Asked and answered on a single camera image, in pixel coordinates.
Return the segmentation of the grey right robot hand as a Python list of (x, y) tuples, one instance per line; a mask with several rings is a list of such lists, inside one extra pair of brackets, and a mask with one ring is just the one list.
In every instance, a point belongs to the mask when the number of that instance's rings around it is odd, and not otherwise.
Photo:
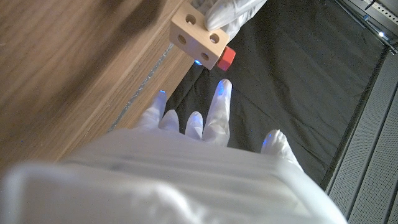
[(228, 147), (231, 82), (184, 133), (160, 91), (134, 129), (119, 129), (55, 163), (26, 162), (1, 182), (2, 223), (345, 223), (303, 171), (286, 136), (260, 152)]

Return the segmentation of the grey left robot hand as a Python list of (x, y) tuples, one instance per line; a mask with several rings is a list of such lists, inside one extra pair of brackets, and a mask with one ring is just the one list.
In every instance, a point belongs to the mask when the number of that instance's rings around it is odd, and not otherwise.
[(241, 27), (252, 19), (267, 0), (191, 0), (190, 4), (205, 16), (208, 31), (223, 30), (233, 40)]

